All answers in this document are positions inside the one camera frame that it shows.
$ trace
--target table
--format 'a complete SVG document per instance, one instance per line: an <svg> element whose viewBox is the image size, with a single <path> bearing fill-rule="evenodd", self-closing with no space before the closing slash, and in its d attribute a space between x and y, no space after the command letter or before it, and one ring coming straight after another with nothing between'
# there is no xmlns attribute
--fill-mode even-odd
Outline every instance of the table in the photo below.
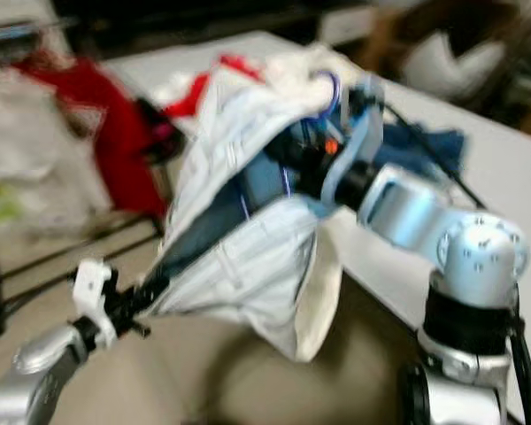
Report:
<svg viewBox="0 0 531 425"><path fill-rule="evenodd" d="M171 73L206 70L224 51L254 58L295 51L299 46L267 33L238 35L197 46L157 50L106 63L124 82L164 104L161 88ZM486 120L451 104L385 81L386 98L408 119L430 129L458 128L469 143L464 173L468 184L487 204L522 227L531 246L531 136ZM430 263L400 252L356 225L354 215L341 210L329 222L343 266L368 292L410 328L423 321ZM520 282L521 309L527 321L531 351L531 263ZM509 409L523 420L514 375L509 385Z"/></svg>

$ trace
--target blue fabric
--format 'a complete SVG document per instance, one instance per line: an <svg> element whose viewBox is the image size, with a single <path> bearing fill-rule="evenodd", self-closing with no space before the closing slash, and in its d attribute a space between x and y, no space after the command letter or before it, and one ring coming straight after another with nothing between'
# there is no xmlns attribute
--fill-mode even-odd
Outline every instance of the blue fabric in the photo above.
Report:
<svg viewBox="0 0 531 425"><path fill-rule="evenodd" d="M435 133L425 133L429 144L433 146L438 156L455 174L462 171L462 159L465 146L464 135L457 130L446 130ZM433 160L412 134L403 126L385 124L383 126L383 145L374 158L377 166L387 163L402 166L421 177L439 181L441 175Z"/></svg>

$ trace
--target blue wire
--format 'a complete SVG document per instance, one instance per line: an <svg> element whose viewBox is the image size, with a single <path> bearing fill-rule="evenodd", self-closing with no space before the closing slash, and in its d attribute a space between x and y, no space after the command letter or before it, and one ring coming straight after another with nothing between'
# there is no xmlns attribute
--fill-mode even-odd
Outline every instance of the blue wire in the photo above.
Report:
<svg viewBox="0 0 531 425"><path fill-rule="evenodd" d="M250 209L248 208L248 201L246 200L246 191L244 190L239 175L234 178L234 185L236 187L236 191L238 192L238 199L240 200L242 212L244 213L245 219L248 220L250 218Z"/></svg>
<svg viewBox="0 0 531 425"><path fill-rule="evenodd" d="M315 118L307 117L303 119L303 121L306 121L312 124L327 120L330 117L330 115L333 113L333 111L335 110L336 106L338 105L338 100L340 98L340 79L334 73L331 73L330 71L326 71L326 70L317 71L316 73L313 74L313 76L320 76L320 75L327 76L328 78L330 78L330 81L333 83L333 98L331 99L330 104L328 105L328 108L320 112L317 117Z"/></svg>
<svg viewBox="0 0 531 425"><path fill-rule="evenodd" d="M285 191L285 195L290 197L291 186L289 185L289 175L287 172L287 168L285 168L284 166L280 164L280 171L281 171L281 179L283 180L283 190Z"/></svg>

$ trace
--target black cable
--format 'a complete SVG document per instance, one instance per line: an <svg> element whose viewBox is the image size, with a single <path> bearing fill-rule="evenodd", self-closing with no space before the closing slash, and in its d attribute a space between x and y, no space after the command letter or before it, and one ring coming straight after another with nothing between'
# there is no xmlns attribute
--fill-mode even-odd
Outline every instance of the black cable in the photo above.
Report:
<svg viewBox="0 0 531 425"><path fill-rule="evenodd" d="M453 180L475 203L476 206L482 210L486 210L486 205L482 202L482 200L476 195L473 190L471 190L466 184L460 179L459 176L457 176L455 173L452 172L452 170L449 169L449 167L444 163L443 159L436 153L436 151L433 149L431 144L428 142L428 139L425 137L421 131L413 126L413 124L409 123L401 113L396 111L396 109L391 106L390 104L383 104L383 106L390 111L399 121L399 124L401 124L403 127L405 127L409 132L417 139L417 141L420 143L420 145L425 149L425 152L427 155L442 169L442 171L449 176L451 180Z"/></svg>
<svg viewBox="0 0 531 425"><path fill-rule="evenodd" d="M531 425L531 356L525 339L525 322L519 316L519 288L516 286L517 301L514 308L514 327L510 334L513 367L521 395L526 425Z"/></svg>

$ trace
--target red cloth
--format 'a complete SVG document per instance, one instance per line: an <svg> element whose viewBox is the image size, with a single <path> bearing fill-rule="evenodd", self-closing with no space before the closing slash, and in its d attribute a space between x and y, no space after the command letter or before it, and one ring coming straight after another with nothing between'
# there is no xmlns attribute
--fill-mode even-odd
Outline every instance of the red cloth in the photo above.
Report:
<svg viewBox="0 0 531 425"><path fill-rule="evenodd" d="M78 59L76 65L55 70L18 64L23 73L55 86L62 100L104 110L104 122L96 133L96 165L116 208L165 214L165 203L154 186L141 150L153 143L150 129L135 104L95 64Z"/></svg>
<svg viewBox="0 0 531 425"><path fill-rule="evenodd" d="M250 65L242 56L222 55L219 63L240 71L256 81L262 81L259 70ZM206 89L210 76L210 73L199 74L191 84L189 93L182 100L168 105L164 109L164 113L169 117L190 117L195 115L199 100Z"/></svg>

